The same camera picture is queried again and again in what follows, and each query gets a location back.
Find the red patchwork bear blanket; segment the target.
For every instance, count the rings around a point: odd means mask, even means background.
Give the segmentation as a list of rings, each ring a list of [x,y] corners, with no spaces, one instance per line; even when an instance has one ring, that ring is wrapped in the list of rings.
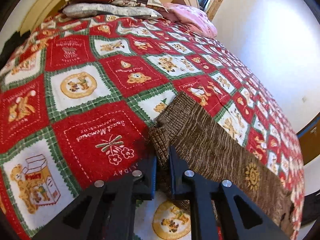
[[[179,92],[249,153],[234,178],[291,239],[300,230],[299,140],[235,55],[169,20],[46,19],[1,61],[1,210],[31,239],[96,180],[131,173],[149,127]]]

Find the brown wooden door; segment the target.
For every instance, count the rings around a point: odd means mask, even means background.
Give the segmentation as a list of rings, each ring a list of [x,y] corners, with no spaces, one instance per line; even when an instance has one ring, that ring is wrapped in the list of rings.
[[[300,148],[303,156],[303,163],[306,165],[319,155],[319,114],[317,114],[303,129],[297,133]]]

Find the grey pillow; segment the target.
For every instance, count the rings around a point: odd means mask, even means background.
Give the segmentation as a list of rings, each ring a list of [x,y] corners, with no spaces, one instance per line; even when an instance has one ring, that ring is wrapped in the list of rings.
[[[159,12],[146,7],[120,7],[112,4],[99,3],[71,4],[65,7],[62,12],[70,18],[86,18],[97,15],[116,15],[152,20],[163,17]]]

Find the brown knitted sweater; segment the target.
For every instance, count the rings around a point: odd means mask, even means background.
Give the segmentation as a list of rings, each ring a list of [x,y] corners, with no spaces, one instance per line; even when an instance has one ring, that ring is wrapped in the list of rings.
[[[206,179],[228,179],[291,237],[294,210],[291,191],[252,153],[240,146],[194,99],[180,92],[150,127],[149,139],[169,194],[170,145],[189,167]]]

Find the pink pillow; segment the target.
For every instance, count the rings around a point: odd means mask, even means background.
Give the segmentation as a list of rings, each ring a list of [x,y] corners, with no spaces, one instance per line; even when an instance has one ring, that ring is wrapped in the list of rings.
[[[163,6],[165,11],[161,11],[161,15],[167,20],[179,23],[203,37],[217,37],[217,29],[204,11],[175,3],[164,3]]]

